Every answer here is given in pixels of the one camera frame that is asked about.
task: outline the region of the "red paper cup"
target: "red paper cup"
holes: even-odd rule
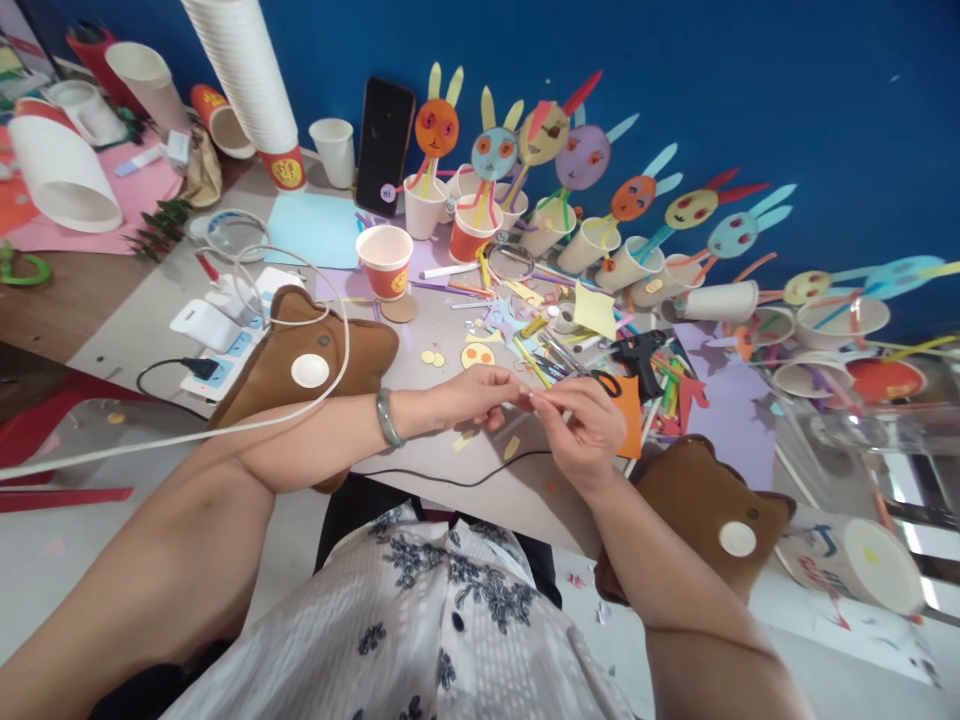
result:
[[[494,205],[494,217],[491,219],[485,198],[482,209],[461,208],[463,205],[470,205],[475,197],[475,195],[464,195],[457,203],[457,210],[454,213],[453,233],[450,235],[450,257],[458,263],[476,262],[483,246],[490,242],[490,238],[503,226],[503,210],[499,205]]]
[[[307,173],[303,168],[303,155],[299,145],[294,145],[293,149],[279,155],[265,152],[258,154],[274,185],[281,192],[300,192],[307,186]]]
[[[357,238],[357,254],[373,294],[385,302],[403,297],[413,255],[413,238],[403,228],[375,225]]]

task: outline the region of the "orange paper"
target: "orange paper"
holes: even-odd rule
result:
[[[617,378],[623,389],[620,397],[613,398],[623,419],[627,421],[627,439],[617,450],[620,457],[640,459],[643,449],[641,435],[643,434],[643,409],[640,407],[640,378]]]

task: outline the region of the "stack of paper cups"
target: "stack of paper cups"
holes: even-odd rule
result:
[[[146,45],[124,42],[111,45],[106,58],[161,131],[190,134],[190,120],[160,53]]]
[[[306,186],[297,123],[257,0],[183,0],[244,134],[280,190]]]

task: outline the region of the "pink paper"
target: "pink paper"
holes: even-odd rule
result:
[[[123,212],[123,225],[107,233],[92,235],[68,230],[57,225],[53,220],[38,215],[8,235],[13,246],[22,252],[56,250],[133,255],[133,248],[123,239],[123,236],[136,236],[137,230],[143,229],[146,225],[140,213],[152,214],[157,209],[157,200],[169,200],[174,197],[183,184],[183,178],[173,172],[170,165],[163,159],[125,178],[118,178],[114,174],[113,171],[118,166],[160,142],[155,133],[144,133],[144,140],[143,145],[126,143],[110,148],[99,155],[100,166]]]

